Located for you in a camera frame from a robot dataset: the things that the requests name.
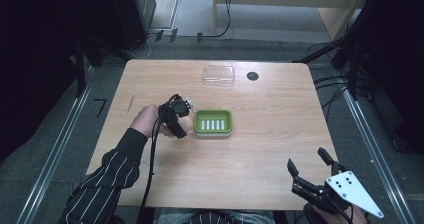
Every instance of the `white object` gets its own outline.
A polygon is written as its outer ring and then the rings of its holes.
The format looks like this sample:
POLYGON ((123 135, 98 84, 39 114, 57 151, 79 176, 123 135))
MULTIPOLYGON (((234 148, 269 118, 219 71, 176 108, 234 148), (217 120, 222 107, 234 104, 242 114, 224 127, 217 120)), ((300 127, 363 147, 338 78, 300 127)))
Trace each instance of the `white object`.
POLYGON ((351 171, 329 177, 325 182, 345 201, 357 205, 359 208, 378 218, 384 214, 378 208, 371 196, 351 171))
POLYGON ((196 110, 194 109, 194 106, 193 106, 193 101, 190 99, 190 97, 186 97, 186 101, 188 105, 190 106, 191 110, 193 111, 193 113, 196 113, 196 110))

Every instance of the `clear plastic container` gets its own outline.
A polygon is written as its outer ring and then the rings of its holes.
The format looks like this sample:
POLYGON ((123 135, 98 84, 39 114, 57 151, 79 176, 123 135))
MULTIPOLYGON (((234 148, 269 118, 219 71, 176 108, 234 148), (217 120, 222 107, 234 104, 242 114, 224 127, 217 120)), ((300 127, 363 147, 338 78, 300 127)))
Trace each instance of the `clear plastic container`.
POLYGON ((232 66, 208 65, 203 79, 205 85, 234 86, 235 70, 232 66))

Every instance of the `black hole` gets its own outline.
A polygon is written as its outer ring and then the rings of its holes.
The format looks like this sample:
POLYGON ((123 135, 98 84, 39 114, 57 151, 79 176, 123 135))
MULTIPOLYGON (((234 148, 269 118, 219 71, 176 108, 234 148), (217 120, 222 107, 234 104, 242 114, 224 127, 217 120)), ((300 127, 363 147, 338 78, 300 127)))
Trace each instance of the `black hole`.
POLYGON ((247 79, 251 80, 251 81, 256 81, 258 80, 259 75, 256 72, 249 72, 247 73, 247 79))

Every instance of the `metal rail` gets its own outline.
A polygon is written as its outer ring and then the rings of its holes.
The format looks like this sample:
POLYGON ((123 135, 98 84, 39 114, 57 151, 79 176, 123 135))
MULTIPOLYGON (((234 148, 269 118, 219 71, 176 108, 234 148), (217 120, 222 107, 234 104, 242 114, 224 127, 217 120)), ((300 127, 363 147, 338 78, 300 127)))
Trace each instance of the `metal rail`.
POLYGON ((59 164, 62 154, 66 148, 69 137, 75 127, 75 123, 77 122, 81 110, 87 100, 87 96, 90 92, 95 74, 96 69, 94 67, 90 67, 86 74, 87 86, 81 96, 75 100, 72 109, 69 112, 68 117, 66 118, 65 123, 63 124, 59 133, 59 136, 57 137, 56 142, 50 152, 50 155, 47 158, 37 181, 32 187, 30 195, 16 223, 28 224, 32 223, 34 220, 38 207, 43 200, 44 194, 47 191, 57 165, 59 164))
POLYGON ((368 149, 368 152, 374 161, 377 172, 380 176, 380 179, 386 189, 387 195, 392 202, 392 206, 396 212, 396 215, 399 218, 400 223, 402 224, 415 224, 415 218, 410 210, 408 203, 405 200, 403 192, 399 187, 395 177, 393 176, 390 167, 384 158, 383 153, 379 148, 377 140, 374 138, 374 135, 371 131, 371 128, 368 125, 367 120, 365 119, 364 114, 362 113, 359 103, 353 100, 352 96, 348 92, 344 92, 344 97, 349 106, 352 116, 355 119, 356 125, 361 132, 361 135, 364 139, 365 146, 368 149))

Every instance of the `green dish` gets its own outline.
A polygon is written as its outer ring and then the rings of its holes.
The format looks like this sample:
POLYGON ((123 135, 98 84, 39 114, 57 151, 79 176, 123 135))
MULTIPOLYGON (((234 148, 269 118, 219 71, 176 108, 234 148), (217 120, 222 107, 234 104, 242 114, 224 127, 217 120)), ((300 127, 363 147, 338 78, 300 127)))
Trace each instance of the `green dish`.
POLYGON ((198 136, 230 136, 232 130, 232 116, 227 110, 198 110, 194 115, 194 131, 198 136))

